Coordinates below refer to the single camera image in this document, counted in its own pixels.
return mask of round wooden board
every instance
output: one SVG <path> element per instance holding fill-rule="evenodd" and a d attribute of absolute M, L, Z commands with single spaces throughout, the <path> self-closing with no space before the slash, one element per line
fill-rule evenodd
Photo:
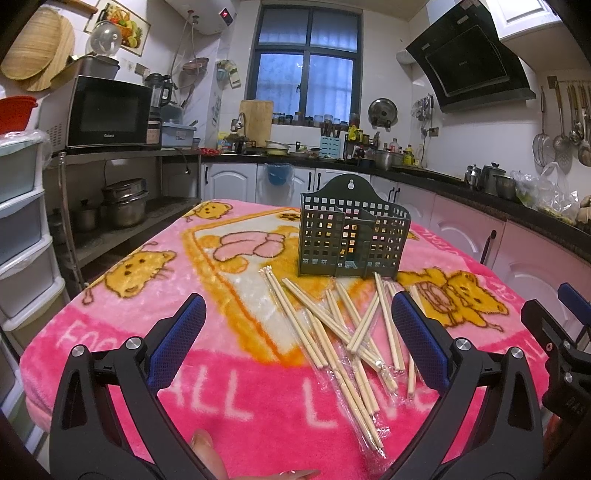
<path fill-rule="evenodd" d="M 22 80 L 21 86 L 29 92 L 40 92 L 51 86 L 51 79 L 66 66 L 68 56 L 74 53 L 74 29 L 66 17 L 60 15 L 61 36 L 57 51 L 49 65 L 37 75 Z"/>
<path fill-rule="evenodd" d="M 49 65 L 60 42 L 60 16 L 40 8 L 27 22 L 0 65 L 11 80 L 25 80 Z"/>

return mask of blender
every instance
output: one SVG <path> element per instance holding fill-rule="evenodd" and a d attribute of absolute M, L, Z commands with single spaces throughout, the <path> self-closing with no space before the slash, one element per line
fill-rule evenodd
<path fill-rule="evenodd" d="M 149 147 L 160 148 L 162 130 L 160 107 L 170 102 L 173 92 L 173 84 L 168 80 L 170 80 L 168 76 L 159 73 L 150 73 L 144 80 L 144 86 L 152 89 L 150 117 L 148 118 L 148 132 L 146 135 L 146 144 Z"/>

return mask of wall picture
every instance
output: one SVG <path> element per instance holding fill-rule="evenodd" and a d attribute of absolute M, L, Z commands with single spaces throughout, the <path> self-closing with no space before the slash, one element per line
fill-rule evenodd
<path fill-rule="evenodd" d="M 121 46 L 141 57 L 146 38 L 148 38 L 150 24 L 115 0 L 99 0 L 96 7 L 99 11 L 92 15 L 84 31 L 92 32 L 95 25 L 103 20 L 114 23 L 121 28 L 123 36 Z"/>

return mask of human hand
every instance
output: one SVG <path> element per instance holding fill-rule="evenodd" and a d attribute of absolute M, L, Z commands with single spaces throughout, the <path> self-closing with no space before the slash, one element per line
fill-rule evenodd
<path fill-rule="evenodd" d="M 229 480 L 226 466 L 213 449 L 213 440 L 208 432 L 196 430 L 191 440 L 191 448 L 217 480 Z M 237 476 L 232 480 L 311 480 L 318 475 L 320 470 L 290 470 L 269 476 Z"/>

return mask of blue gripper pad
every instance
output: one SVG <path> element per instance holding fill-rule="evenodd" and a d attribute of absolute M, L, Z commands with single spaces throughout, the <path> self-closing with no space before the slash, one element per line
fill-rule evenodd
<path fill-rule="evenodd" d="M 591 325 L 591 303 L 576 291 L 570 283 L 558 287 L 558 299 L 577 317 L 581 324 Z"/>
<path fill-rule="evenodd" d="M 167 388 L 205 323 L 205 300 L 192 294 L 171 319 L 172 327 L 150 356 L 146 383 L 153 395 Z"/>
<path fill-rule="evenodd" d="M 443 395 L 453 369 L 452 337 L 437 320 L 426 318 L 406 291 L 394 296 L 392 319 L 425 384 Z"/>

